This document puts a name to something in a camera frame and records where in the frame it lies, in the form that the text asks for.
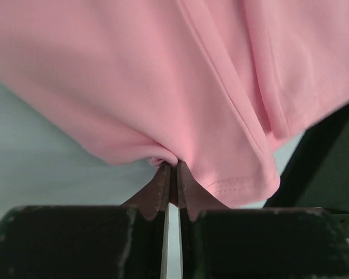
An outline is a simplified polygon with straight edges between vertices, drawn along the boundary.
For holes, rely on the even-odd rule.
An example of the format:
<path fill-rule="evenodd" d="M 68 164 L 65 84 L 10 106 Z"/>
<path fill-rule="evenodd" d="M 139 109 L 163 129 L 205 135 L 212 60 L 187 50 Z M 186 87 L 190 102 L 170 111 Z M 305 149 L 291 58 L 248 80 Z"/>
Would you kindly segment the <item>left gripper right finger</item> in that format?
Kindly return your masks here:
<path fill-rule="evenodd" d="M 176 184 L 183 278 L 349 278 L 349 243 L 329 212 L 230 209 L 184 162 Z"/>

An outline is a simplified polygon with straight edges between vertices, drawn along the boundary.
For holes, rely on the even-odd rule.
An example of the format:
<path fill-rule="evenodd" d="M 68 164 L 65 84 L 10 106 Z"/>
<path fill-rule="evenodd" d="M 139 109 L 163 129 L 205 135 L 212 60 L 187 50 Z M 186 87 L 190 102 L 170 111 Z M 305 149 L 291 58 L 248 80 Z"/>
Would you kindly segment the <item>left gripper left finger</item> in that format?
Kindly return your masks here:
<path fill-rule="evenodd" d="M 0 219 L 0 278 L 165 278 L 171 167 L 120 206 L 17 206 Z"/>

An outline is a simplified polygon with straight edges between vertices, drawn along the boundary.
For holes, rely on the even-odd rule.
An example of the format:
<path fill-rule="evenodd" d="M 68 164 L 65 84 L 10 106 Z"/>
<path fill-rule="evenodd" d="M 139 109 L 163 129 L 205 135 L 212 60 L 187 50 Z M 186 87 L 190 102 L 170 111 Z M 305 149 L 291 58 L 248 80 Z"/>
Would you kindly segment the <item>pink t shirt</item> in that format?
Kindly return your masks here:
<path fill-rule="evenodd" d="M 0 82 L 96 157 L 184 161 L 243 206 L 349 103 L 349 1 L 0 1 Z"/>

